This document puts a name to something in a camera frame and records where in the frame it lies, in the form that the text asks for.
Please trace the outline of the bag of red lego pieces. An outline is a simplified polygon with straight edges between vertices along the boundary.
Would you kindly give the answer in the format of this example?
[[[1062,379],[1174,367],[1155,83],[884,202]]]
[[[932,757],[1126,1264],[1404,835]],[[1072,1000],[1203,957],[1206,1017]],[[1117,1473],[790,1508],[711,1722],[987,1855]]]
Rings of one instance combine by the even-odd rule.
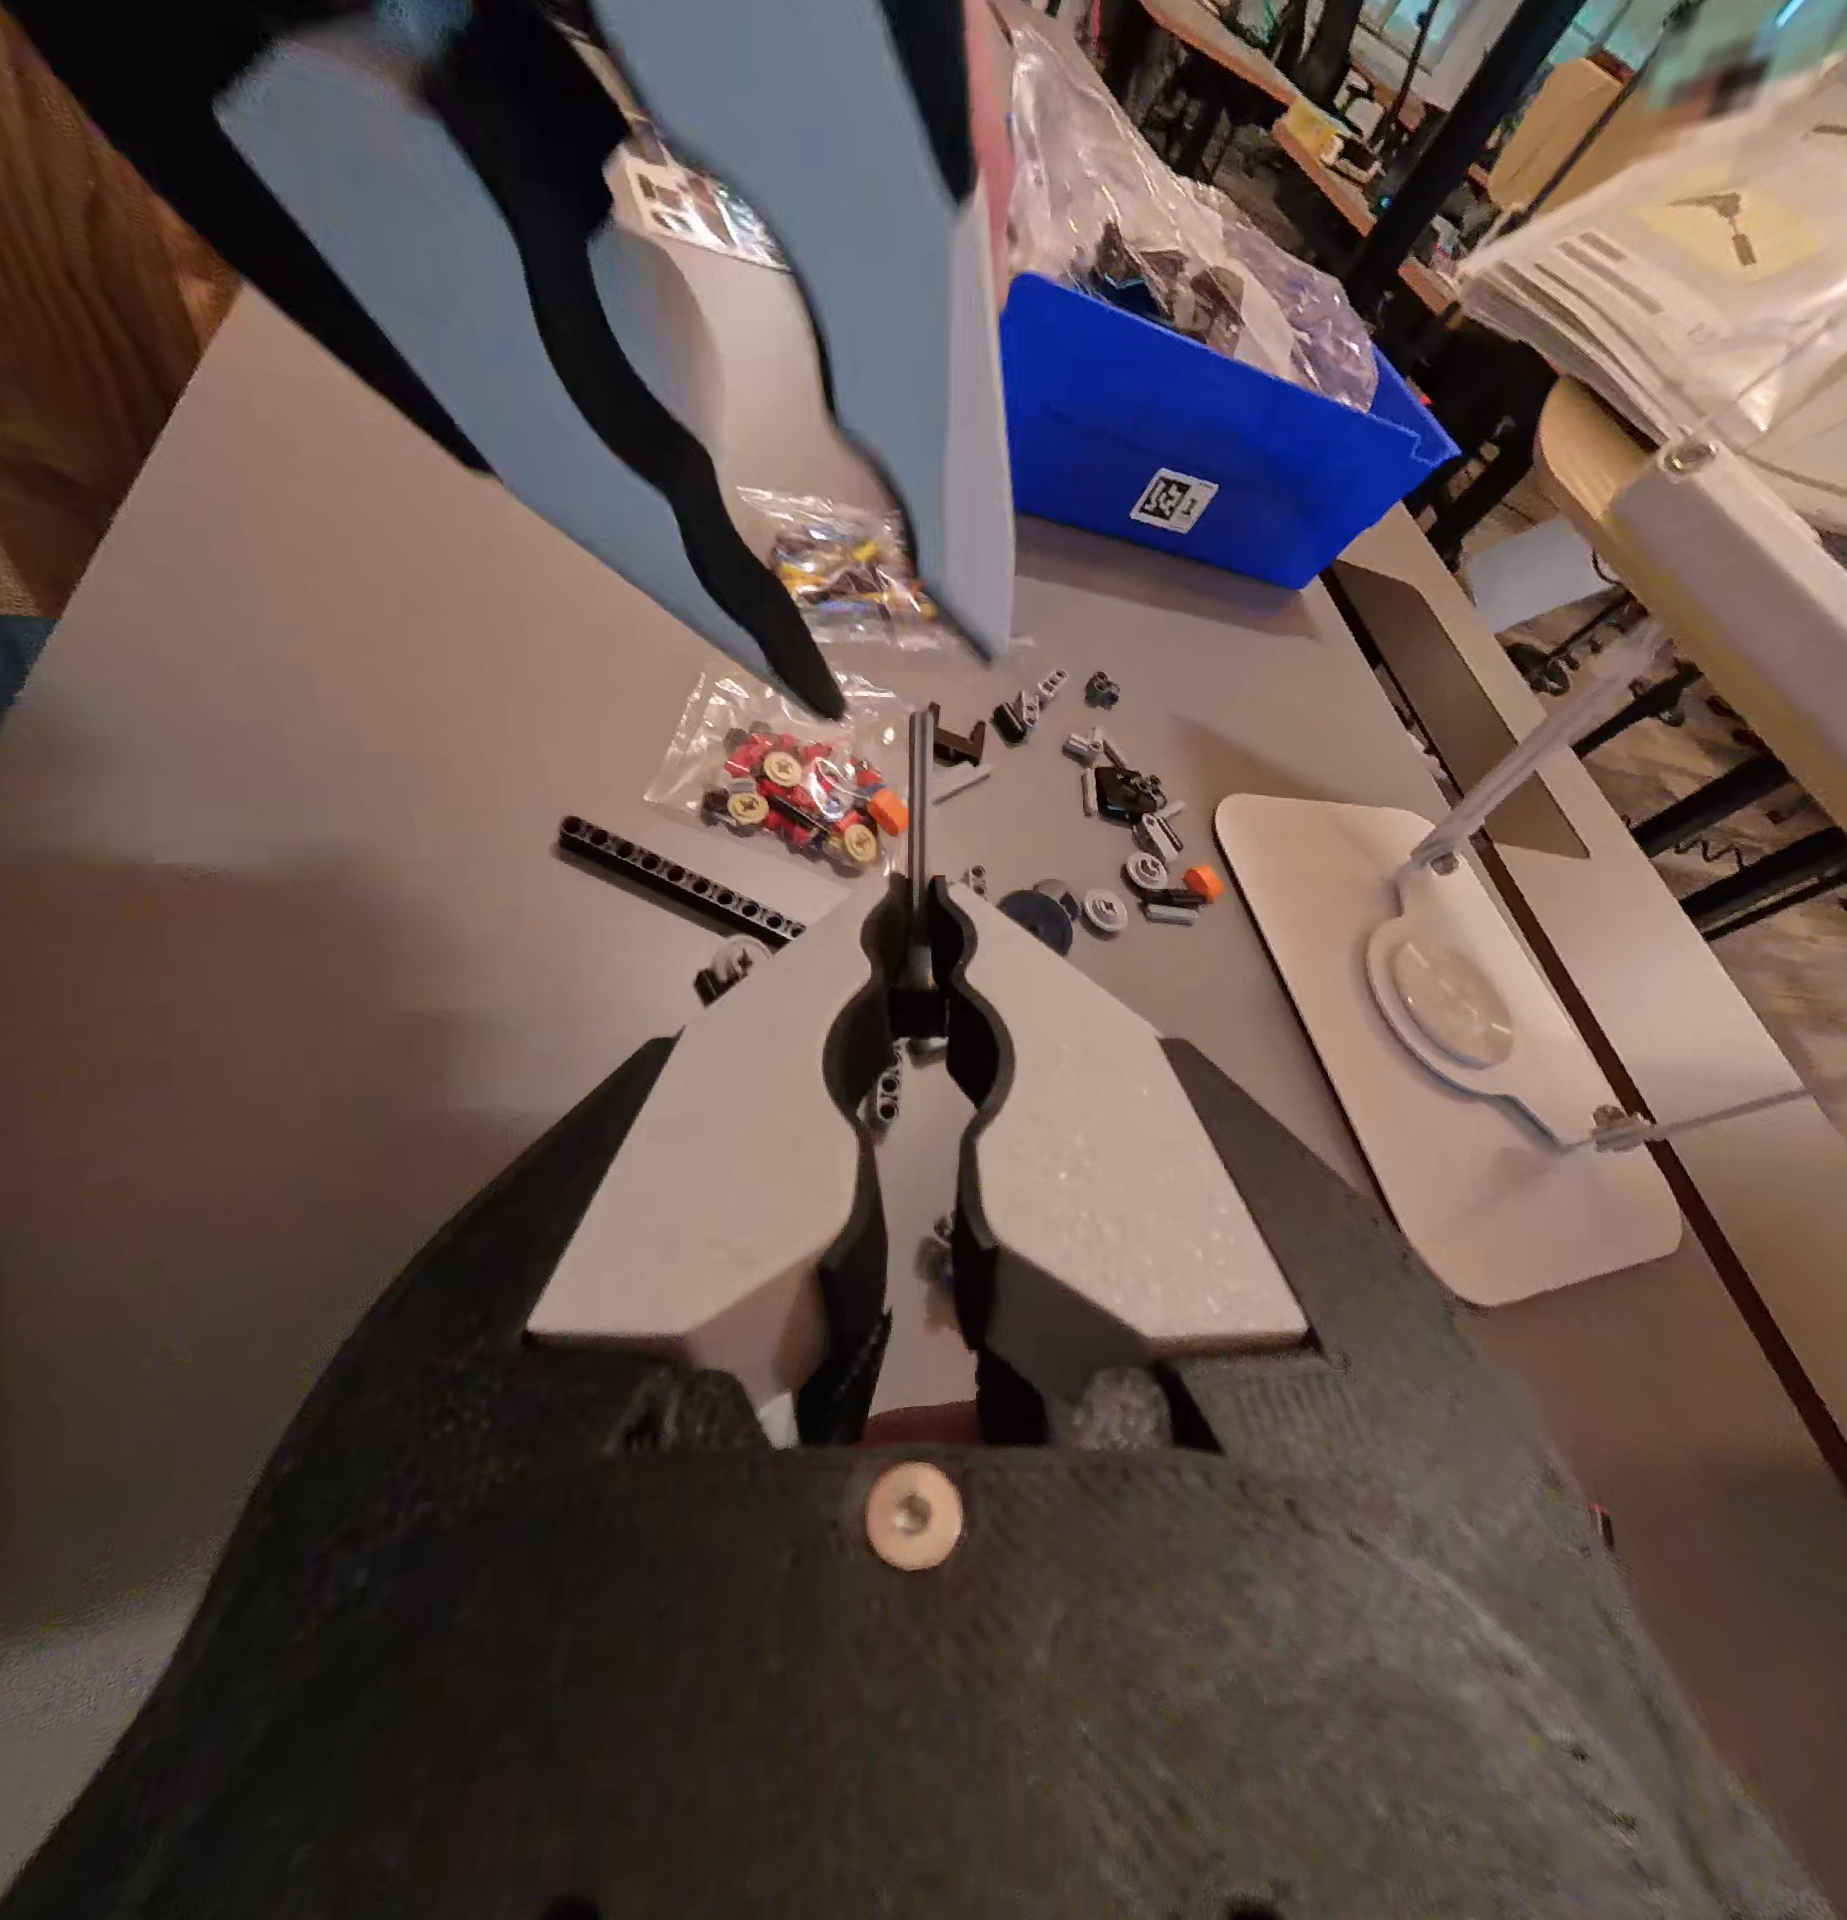
[[[884,877],[910,830],[910,707],[861,674],[839,688],[830,720],[734,668],[702,670],[644,804],[834,877]]]

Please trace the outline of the bag of yellow blue pieces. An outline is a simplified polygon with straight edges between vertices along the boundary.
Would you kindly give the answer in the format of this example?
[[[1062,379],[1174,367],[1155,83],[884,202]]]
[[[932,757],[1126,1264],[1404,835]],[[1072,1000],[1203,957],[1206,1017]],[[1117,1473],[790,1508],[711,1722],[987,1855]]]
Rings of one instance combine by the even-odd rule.
[[[955,624],[921,584],[896,509],[813,493],[741,488],[741,523],[823,644],[951,649]]]

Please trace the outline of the lego axle assembly with gear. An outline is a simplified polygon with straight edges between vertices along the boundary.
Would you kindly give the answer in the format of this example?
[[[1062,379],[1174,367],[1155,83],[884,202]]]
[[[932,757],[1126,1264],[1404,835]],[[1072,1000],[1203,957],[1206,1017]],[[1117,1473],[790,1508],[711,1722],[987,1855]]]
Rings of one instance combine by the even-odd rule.
[[[897,971],[890,989],[896,1038],[934,1040],[948,1030],[945,994],[934,964],[934,894],[929,858],[936,707],[915,707],[909,731],[906,907]]]

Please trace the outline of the black pole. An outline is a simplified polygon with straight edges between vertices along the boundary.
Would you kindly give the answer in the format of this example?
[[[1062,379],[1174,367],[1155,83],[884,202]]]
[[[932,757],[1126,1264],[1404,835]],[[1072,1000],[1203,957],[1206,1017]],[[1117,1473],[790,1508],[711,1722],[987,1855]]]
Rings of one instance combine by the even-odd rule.
[[[1360,316],[1374,316],[1389,297],[1440,205],[1533,83],[1576,10],[1580,2],[1520,2],[1508,14],[1345,270],[1343,289]]]

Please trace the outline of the lego instruction booklet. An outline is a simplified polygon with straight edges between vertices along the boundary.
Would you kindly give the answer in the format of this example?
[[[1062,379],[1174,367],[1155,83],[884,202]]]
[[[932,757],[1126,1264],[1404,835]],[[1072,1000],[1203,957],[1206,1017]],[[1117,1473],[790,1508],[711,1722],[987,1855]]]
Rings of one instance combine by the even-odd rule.
[[[1847,53],[1495,235],[1458,286],[1657,443],[1770,432],[1847,361]]]

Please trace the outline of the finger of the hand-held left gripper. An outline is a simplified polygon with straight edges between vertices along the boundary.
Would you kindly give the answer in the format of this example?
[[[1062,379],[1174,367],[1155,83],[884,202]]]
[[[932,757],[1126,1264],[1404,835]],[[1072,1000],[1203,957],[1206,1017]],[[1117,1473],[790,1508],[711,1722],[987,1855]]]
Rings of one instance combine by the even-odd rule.
[[[1015,507],[984,157],[984,9],[600,2],[671,147],[763,219],[806,301],[839,434],[984,659],[1009,649]]]
[[[216,102],[263,181],[529,514],[814,715],[844,695],[701,436],[625,348],[622,115],[550,32],[276,39]]]

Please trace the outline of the blue storage bin with tag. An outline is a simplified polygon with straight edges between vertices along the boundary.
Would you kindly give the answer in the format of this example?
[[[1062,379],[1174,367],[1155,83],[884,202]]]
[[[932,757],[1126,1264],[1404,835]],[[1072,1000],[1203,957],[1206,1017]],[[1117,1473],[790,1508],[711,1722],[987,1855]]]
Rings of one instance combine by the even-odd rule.
[[[1302,588],[1458,454],[1384,356],[1354,408],[1035,273],[1000,320],[1020,514]]]

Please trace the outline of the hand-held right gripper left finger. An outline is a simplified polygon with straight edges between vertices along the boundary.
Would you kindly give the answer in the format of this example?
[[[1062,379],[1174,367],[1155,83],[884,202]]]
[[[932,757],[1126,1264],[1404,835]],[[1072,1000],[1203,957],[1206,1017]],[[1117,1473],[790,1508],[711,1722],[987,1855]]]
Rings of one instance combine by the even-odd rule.
[[[864,1108],[891,1059],[906,884],[846,897],[673,1038],[529,1334],[725,1373],[804,1442],[861,1436],[888,1355]]]

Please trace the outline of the clear bags of lego parts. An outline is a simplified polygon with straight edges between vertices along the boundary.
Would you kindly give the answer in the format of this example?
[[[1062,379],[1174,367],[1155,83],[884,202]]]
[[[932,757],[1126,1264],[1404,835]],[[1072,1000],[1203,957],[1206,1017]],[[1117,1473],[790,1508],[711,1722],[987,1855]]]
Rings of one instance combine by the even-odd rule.
[[[1008,28],[1011,283],[1041,275],[1364,414],[1378,356],[1342,285],[1177,176],[1087,58]]]

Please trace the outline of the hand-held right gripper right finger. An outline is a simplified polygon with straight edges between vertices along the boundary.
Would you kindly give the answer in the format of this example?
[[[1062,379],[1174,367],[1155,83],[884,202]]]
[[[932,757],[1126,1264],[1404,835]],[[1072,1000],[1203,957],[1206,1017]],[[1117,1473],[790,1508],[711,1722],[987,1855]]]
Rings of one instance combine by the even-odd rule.
[[[984,1443],[1218,1443],[1189,1367],[1294,1355],[1305,1312],[1155,1027],[939,887],[969,1117],[950,1290]]]

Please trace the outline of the white book stand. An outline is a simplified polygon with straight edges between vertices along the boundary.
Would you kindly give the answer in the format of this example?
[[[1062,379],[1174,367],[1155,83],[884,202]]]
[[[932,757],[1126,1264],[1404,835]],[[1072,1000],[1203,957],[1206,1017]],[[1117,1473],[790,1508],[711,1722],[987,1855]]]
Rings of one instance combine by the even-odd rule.
[[[1561,879],[1621,877],[1621,825],[1561,808],[1576,746],[1631,704],[1670,649],[1655,617],[1545,707],[1484,631],[1466,655],[1437,605],[1386,569],[1340,564],[1343,596],[1458,782],[1429,821],[1396,806],[1233,794],[1215,834],[1384,1201],[1432,1274],[1495,1308],[1671,1256],[1681,1203],[1651,1150],[1773,1145],[1775,1114],[1821,1106],[1775,1044],[1695,992],[1699,935],[1651,908],[1650,944],[1596,907],[1581,955],[1545,962],[1511,912],[1523,788],[1581,844]]]

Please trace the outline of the long black lego beam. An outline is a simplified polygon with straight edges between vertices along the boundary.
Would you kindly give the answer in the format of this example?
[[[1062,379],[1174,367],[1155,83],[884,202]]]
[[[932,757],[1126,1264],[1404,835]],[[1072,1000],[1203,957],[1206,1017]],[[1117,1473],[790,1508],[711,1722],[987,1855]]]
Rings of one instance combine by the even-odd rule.
[[[806,920],[575,813],[558,825],[554,853],[575,868],[727,935],[748,935],[767,949],[782,949],[806,934]]]

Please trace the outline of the lego sticker sheet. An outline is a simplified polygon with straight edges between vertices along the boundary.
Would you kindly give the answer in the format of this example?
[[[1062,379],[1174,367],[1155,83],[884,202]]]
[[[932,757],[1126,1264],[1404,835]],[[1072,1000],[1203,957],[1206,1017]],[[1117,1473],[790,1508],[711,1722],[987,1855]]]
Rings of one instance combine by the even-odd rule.
[[[651,161],[628,143],[610,158],[606,180],[622,220],[649,240],[789,273],[789,263],[761,217],[720,180],[671,157]]]

